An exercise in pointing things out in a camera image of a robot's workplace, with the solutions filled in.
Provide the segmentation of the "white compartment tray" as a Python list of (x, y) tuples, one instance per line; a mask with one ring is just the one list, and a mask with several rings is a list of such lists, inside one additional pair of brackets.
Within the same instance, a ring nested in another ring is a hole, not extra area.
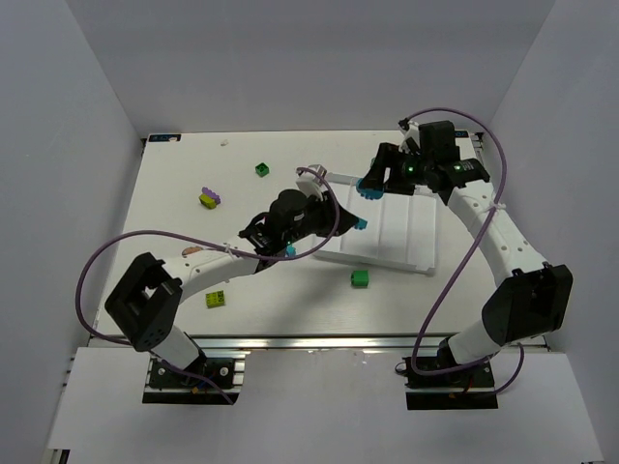
[(369, 264), (432, 275), (437, 265), (437, 198), (420, 189), (412, 196), (384, 194), (367, 200), (356, 190), (358, 179), (330, 173), (327, 181), (348, 212), (366, 227), (335, 237), (313, 254), (334, 262)]

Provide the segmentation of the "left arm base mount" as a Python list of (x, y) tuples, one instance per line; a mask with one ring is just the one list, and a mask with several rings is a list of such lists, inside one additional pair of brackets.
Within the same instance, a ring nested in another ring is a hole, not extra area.
[(182, 373), (152, 356), (142, 393), (143, 404), (231, 406), (239, 398), (244, 381), (246, 353), (205, 353), (194, 374)]

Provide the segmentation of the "green square lego far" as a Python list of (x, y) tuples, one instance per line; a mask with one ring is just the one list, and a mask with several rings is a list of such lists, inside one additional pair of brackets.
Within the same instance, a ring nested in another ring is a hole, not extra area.
[(255, 173), (258, 177), (263, 178), (270, 173), (270, 168), (266, 163), (261, 162), (255, 167)]

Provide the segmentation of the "dark label sticker left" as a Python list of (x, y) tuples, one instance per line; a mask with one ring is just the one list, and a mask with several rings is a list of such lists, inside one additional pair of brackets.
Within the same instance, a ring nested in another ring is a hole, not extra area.
[(150, 134), (147, 141), (149, 143), (173, 143), (178, 142), (182, 138), (180, 133), (164, 133), (164, 134)]

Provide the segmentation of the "purple scalloped lego brick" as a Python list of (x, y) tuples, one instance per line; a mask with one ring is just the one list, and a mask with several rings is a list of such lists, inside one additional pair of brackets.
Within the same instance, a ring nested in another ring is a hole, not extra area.
[(221, 203), (221, 197), (209, 188), (203, 187), (202, 193), (209, 198), (212, 198), (217, 204)]

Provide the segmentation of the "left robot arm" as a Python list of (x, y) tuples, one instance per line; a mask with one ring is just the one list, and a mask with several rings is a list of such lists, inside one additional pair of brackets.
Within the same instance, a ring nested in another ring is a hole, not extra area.
[(174, 325), (180, 304), (217, 284), (272, 267), (286, 256), (288, 246), (307, 236), (340, 236), (359, 221), (328, 191), (307, 196), (286, 189), (221, 251), (207, 246), (169, 259), (150, 252), (138, 255), (104, 308), (135, 351), (150, 352), (178, 369), (200, 374), (205, 355)]

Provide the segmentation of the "teal curved large lego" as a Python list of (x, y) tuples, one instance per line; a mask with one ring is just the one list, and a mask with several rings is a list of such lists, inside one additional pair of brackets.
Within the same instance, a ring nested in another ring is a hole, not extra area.
[(384, 188), (382, 184), (372, 184), (368, 187), (365, 184), (364, 179), (360, 179), (356, 183), (357, 193), (366, 200), (379, 200), (384, 195)]

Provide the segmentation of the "teal 2x4 lego brick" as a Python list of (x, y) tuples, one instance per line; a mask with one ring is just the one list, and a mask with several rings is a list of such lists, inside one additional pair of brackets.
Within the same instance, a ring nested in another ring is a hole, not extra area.
[(356, 224), (354, 225), (355, 230), (365, 230), (368, 227), (368, 222), (365, 219), (358, 218)]

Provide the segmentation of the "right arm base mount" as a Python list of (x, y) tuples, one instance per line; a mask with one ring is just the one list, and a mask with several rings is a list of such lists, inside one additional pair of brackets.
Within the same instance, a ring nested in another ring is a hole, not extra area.
[(414, 372), (411, 358), (403, 358), (395, 373), (405, 379), (409, 411), (469, 411), (498, 408), (495, 382), (488, 363), (461, 372), (422, 376)]

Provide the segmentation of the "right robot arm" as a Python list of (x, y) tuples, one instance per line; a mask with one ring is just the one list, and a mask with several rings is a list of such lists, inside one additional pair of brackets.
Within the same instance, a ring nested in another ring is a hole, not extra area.
[(473, 237), (471, 249), (482, 253), (496, 286), (480, 319), (441, 342), (432, 374), (472, 368), (506, 345), (559, 330), (574, 283), (568, 267), (550, 264), (525, 239), (482, 162), (461, 156), (452, 122), (399, 125), (402, 142), (380, 144), (358, 192), (374, 199), (430, 189)]

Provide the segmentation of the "lime 2x2 lego brick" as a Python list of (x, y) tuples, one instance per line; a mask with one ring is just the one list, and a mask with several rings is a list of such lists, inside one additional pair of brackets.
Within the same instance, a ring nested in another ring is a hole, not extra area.
[(205, 304), (208, 308), (222, 307), (225, 305), (225, 294), (223, 290), (210, 292), (205, 295)]

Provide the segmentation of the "lime curved lego brick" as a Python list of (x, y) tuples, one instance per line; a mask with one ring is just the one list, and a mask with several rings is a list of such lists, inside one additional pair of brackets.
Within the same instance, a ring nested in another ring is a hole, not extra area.
[(200, 194), (198, 200), (203, 207), (209, 210), (215, 209), (218, 206), (217, 201), (206, 194)]

